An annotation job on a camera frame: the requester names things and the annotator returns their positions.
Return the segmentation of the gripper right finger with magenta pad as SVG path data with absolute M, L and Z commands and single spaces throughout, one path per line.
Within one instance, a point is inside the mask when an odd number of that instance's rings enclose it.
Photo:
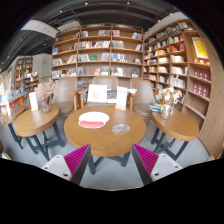
M 132 145 L 132 155 L 143 185 L 164 178 L 182 167 L 167 154 L 156 154 L 140 145 Z

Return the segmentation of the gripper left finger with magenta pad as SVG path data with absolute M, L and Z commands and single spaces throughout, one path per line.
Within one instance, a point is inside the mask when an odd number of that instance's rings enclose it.
M 56 155 L 42 169 L 79 185 L 91 156 L 91 147 L 84 145 L 66 156 Z

